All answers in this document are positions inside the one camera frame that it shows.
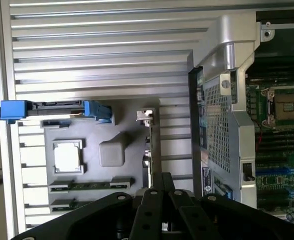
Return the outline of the green motherboard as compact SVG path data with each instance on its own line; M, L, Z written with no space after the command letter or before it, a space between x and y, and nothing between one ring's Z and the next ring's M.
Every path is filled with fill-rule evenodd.
M266 98L260 90L286 84L248 84L246 110L255 128L257 208L294 223L294 126L268 128Z

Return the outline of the silver CPU chip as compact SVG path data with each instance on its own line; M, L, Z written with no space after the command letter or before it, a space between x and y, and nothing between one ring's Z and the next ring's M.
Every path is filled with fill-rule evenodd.
M81 147L76 142L54 144L54 171L56 174L82 173Z

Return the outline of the blue connector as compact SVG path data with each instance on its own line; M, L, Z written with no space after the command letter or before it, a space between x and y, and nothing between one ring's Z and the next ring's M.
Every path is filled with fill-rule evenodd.
M226 184L221 185L221 189L224 192L224 196L227 197L228 199L233 200L233 190Z

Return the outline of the graphics card with metal bracket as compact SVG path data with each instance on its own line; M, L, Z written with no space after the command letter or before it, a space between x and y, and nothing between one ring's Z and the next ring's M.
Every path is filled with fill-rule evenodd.
M155 108L142 108L136 112L136 121L148 129L142 157L143 187L152 188L154 175L162 171L160 151L160 126Z

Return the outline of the grey parts rack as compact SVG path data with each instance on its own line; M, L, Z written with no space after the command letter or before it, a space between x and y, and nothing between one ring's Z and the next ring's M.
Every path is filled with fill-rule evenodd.
M49 209L54 200L75 199L71 210L51 211L64 214L114 192L130 195L143 187L143 155L148 129L137 122L137 111L155 108L159 118L160 102L156 98L109 100L112 122L99 123L86 118L44 120L45 157L48 183ZM82 173L55 173L54 144L78 143L81 147ZM112 178L133 178L129 189L79 190L50 192L54 181L110 182Z

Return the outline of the silver open PC case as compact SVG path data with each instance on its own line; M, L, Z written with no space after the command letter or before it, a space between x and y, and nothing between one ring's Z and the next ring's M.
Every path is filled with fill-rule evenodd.
M212 194L258 209L249 84L294 85L294 9L223 15L188 56L194 192L210 167Z

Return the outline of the CPU socket with metal frame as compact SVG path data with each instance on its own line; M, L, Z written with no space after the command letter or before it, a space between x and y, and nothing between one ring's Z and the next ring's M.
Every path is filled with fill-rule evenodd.
M260 90L265 97L266 118L261 125L271 129L294 126L294 85L271 86Z

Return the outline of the green RAM stick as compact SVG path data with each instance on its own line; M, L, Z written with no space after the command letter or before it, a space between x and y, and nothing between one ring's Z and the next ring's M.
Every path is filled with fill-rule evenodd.
M90 191L90 190L113 190L129 189L134 179L131 177L114 177L111 181L87 181L76 182L75 180L56 180L48 188L51 193L70 191Z
M52 212L69 211L75 206L75 199L56 199L50 204Z

